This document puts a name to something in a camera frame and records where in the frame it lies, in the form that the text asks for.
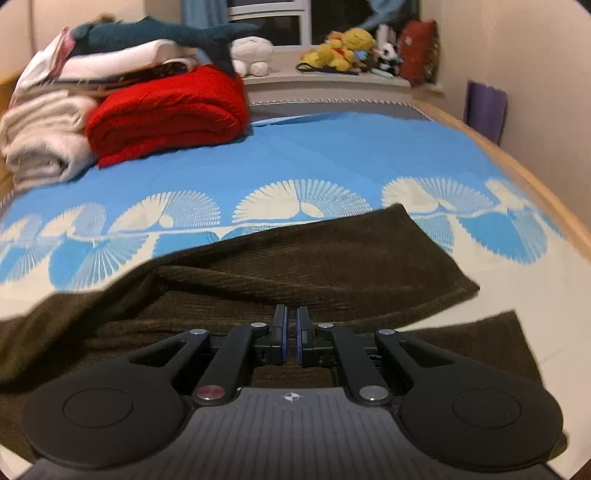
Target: shark plush toy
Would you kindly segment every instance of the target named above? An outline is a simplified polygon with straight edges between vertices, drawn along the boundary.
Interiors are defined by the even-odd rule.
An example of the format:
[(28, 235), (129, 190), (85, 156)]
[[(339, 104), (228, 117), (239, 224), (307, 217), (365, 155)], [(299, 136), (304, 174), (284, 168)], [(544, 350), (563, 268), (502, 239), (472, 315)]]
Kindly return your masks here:
[(152, 17), (135, 23), (86, 23), (72, 30), (76, 46), (70, 56), (108, 53), (165, 38), (181, 47), (200, 48), (218, 69), (234, 77), (230, 43), (254, 35), (258, 30), (259, 27), (248, 23), (193, 28), (160, 22)]

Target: round black pad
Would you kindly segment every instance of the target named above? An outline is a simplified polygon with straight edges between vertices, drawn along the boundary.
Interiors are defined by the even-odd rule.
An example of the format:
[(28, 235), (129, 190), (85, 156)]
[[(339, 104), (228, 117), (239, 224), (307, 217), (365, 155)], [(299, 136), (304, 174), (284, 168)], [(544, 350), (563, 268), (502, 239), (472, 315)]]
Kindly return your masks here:
[(476, 362), (423, 369), (400, 420), (433, 458), (502, 472), (545, 461), (562, 431), (562, 413), (541, 386)]
[(521, 405), (511, 395), (491, 388), (466, 390), (453, 399), (453, 412), (468, 425), (499, 429), (521, 415)]
[(134, 401), (121, 390), (91, 388), (71, 396), (64, 405), (64, 415), (80, 427), (100, 429), (125, 420), (133, 407)]
[(29, 444), (42, 457), (80, 469), (160, 450), (178, 432), (184, 407), (157, 370), (114, 362), (42, 386), (22, 415)]

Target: blue curtain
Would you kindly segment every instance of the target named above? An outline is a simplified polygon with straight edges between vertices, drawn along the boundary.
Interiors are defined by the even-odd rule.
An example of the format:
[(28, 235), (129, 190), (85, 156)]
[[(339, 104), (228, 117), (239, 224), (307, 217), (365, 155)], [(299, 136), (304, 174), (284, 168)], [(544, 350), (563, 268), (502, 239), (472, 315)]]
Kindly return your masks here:
[(360, 27), (373, 30), (379, 24), (388, 24), (396, 32), (402, 30), (411, 20), (419, 20), (418, 0), (369, 0), (374, 14)]
[(183, 0), (183, 23), (197, 28), (228, 23), (228, 3), (226, 0)]

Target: folded towel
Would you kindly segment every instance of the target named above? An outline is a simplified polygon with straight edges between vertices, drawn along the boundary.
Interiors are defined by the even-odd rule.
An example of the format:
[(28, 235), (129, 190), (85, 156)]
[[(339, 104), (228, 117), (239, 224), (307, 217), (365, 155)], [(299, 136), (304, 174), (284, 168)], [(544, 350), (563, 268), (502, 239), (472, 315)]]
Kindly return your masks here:
[(172, 40), (154, 40), (112, 53), (78, 55), (64, 63), (58, 80), (92, 80), (119, 76), (183, 56)]
[(113, 93), (90, 116), (86, 133), (101, 168), (159, 150), (228, 142), (247, 125), (240, 78), (205, 65)]
[(71, 180), (96, 161), (84, 135), (54, 130), (18, 135), (5, 154), (17, 190)]
[(0, 151), (6, 156), (6, 148), (21, 134), (48, 129), (79, 132), (96, 106), (91, 98), (59, 90), (11, 108), (0, 120)]

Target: stuffed animal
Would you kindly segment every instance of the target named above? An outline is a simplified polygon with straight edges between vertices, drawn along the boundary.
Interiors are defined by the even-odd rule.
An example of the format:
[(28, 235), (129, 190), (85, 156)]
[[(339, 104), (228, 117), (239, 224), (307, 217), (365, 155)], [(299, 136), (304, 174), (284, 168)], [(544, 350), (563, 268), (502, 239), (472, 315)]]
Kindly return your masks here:
[(85, 23), (72, 29), (76, 40), (70, 57), (91, 53), (108, 53), (166, 38), (181, 47), (202, 49), (213, 64), (224, 73), (234, 77), (230, 58), (230, 42), (252, 35), (259, 30), (257, 25), (228, 23), (209, 28), (193, 28), (188, 25), (168, 24), (152, 17), (134, 23), (107, 22), (114, 20), (103, 15), (98, 22)]
[(273, 44), (261, 37), (239, 38), (232, 42), (232, 64), (241, 77), (264, 77), (269, 72)]
[(378, 65), (374, 70), (379, 69), (382, 72), (389, 73), (395, 77), (400, 74), (400, 64), (402, 59), (396, 53), (396, 48), (391, 43), (385, 43), (379, 49), (378, 54)]
[(375, 45), (374, 38), (362, 28), (350, 28), (345, 33), (332, 32), (326, 42), (302, 57), (313, 67), (332, 67), (339, 72), (361, 69)]

